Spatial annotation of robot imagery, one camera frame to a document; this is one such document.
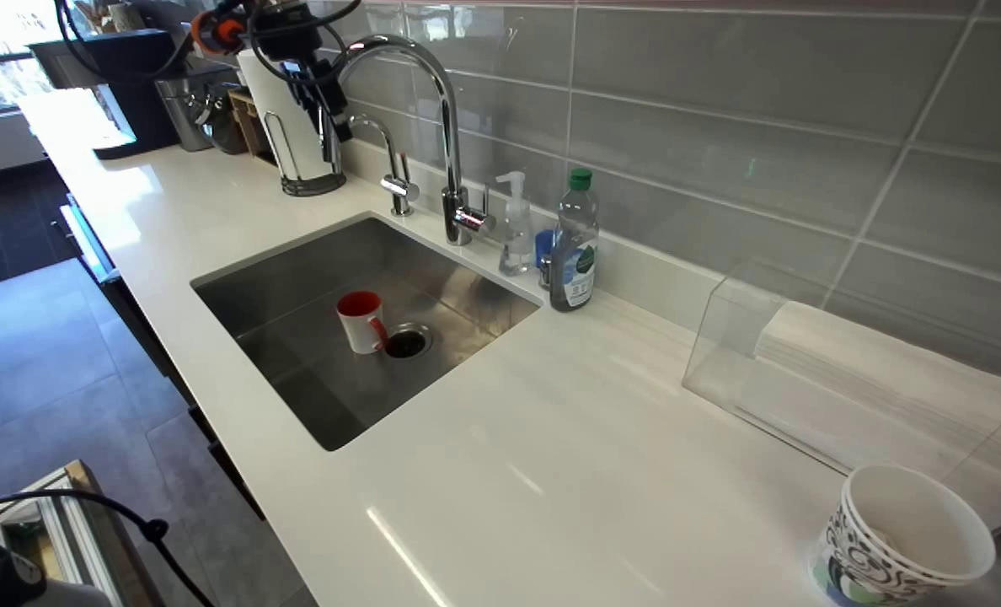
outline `clear acrylic stand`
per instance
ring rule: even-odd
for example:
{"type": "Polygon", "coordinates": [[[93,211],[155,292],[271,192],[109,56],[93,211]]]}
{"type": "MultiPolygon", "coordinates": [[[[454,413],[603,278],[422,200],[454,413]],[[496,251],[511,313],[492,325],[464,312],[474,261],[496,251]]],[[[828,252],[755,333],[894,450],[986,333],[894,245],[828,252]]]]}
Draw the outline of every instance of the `clear acrylic stand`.
{"type": "Polygon", "coordinates": [[[820,292],[803,278],[744,274],[710,292],[684,389],[844,476],[919,468],[1001,532],[1001,378],[800,303],[820,292]]]}

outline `dish soap bottle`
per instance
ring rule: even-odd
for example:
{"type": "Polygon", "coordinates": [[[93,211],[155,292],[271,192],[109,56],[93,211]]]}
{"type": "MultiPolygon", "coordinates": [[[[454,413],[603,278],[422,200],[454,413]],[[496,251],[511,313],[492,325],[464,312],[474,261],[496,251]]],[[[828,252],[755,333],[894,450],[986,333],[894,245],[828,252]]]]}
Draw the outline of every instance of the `dish soap bottle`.
{"type": "Polygon", "coordinates": [[[560,200],[560,242],[545,274],[545,290],[555,312],[588,303],[597,288],[600,201],[588,185],[588,169],[568,169],[566,195],[560,200]]]}
{"type": "Polygon", "coordinates": [[[530,226],[530,201],[527,201],[527,172],[496,176],[496,181],[510,185],[510,200],[502,210],[506,223],[506,245],[500,255],[500,274],[520,278],[532,265],[532,226],[530,226]]]}

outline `black strap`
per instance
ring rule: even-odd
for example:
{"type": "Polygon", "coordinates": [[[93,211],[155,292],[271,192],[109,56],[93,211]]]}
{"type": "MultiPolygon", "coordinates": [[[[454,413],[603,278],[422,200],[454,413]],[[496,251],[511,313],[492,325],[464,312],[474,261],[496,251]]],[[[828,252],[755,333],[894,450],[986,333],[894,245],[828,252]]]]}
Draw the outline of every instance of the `black strap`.
{"type": "Polygon", "coordinates": [[[0,545],[0,607],[18,607],[47,590],[47,578],[22,555],[0,545]]]}

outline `stainless steel sink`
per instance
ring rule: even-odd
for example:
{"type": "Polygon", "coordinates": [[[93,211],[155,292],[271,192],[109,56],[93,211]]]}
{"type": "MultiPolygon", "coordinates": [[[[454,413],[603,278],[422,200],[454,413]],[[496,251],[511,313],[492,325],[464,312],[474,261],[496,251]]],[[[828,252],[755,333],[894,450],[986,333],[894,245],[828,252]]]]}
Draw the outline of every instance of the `stainless steel sink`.
{"type": "Polygon", "coordinates": [[[376,219],[203,278],[194,292],[327,453],[535,312],[376,219]],[[385,298],[391,354],[351,354],[335,313],[351,290],[385,298]]]}

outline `drain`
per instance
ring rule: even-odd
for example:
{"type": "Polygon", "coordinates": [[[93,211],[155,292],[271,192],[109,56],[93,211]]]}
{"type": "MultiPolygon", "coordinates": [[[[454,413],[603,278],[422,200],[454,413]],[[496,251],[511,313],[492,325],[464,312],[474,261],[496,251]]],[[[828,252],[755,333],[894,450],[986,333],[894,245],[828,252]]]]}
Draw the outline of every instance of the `drain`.
{"type": "Polygon", "coordinates": [[[385,344],[386,359],[413,359],[429,347],[429,328],[422,325],[399,325],[385,344]]]}

